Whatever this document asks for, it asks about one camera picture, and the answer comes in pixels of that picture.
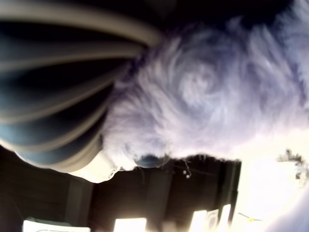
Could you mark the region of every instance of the white fur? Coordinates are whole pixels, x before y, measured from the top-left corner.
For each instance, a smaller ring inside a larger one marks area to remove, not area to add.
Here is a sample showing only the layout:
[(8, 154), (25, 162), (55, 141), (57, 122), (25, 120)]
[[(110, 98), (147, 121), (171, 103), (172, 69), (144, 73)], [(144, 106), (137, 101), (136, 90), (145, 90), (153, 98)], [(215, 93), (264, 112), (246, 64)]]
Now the white fur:
[[(236, 18), (225, 29), (189, 27), (116, 83), (103, 150), (126, 170), (147, 154), (238, 159), (276, 156), (287, 147), (302, 154), (309, 151), (308, 93), (305, 0), (271, 25), (245, 29)], [(306, 215), (271, 231), (309, 231), (306, 197), (303, 204), (291, 213)]]

